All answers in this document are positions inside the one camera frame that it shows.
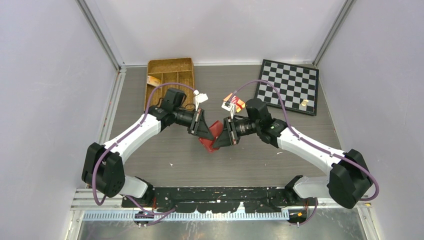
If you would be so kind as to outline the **yellow credit card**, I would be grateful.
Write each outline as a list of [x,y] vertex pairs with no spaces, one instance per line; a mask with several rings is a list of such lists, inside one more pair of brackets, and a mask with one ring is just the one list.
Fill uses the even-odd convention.
[[148,86],[152,87],[152,88],[156,88],[156,87],[158,87],[158,86],[160,86],[162,84],[162,80],[159,79],[159,78],[157,78],[157,77],[155,77],[155,76],[148,75],[146,77],[146,84]]

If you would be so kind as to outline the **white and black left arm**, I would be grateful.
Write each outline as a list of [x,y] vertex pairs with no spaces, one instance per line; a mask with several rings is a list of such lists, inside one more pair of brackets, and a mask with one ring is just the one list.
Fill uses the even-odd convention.
[[188,133],[195,137],[214,139],[206,124],[204,110],[199,107],[208,96],[198,90],[193,94],[194,109],[187,110],[183,108],[186,94],[171,87],[159,105],[150,106],[147,113],[120,135],[103,144],[92,143],[86,152],[82,181],[106,197],[129,195],[141,207],[148,207],[154,199],[148,190],[149,183],[126,175],[124,164],[135,150],[172,124],[187,127]]

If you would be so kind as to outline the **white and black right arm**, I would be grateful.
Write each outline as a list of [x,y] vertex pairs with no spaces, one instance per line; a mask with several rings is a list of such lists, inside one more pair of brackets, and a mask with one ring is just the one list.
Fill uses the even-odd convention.
[[291,205],[299,205],[308,198],[331,198],[352,209],[371,188],[369,169],[359,151],[335,149],[300,133],[285,121],[273,118],[258,98],[248,100],[246,110],[246,117],[224,119],[222,133],[213,147],[234,146],[242,136],[256,134],[262,142],[291,152],[325,173],[322,177],[295,176],[285,186],[285,198]]

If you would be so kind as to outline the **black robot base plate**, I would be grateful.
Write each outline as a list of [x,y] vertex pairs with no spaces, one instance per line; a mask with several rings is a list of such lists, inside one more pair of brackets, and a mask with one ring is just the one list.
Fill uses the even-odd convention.
[[276,213],[286,207],[315,207],[316,199],[300,198],[290,189],[275,186],[262,187],[149,187],[141,198],[125,196],[123,208],[153,207],[159,213],[213,214]]

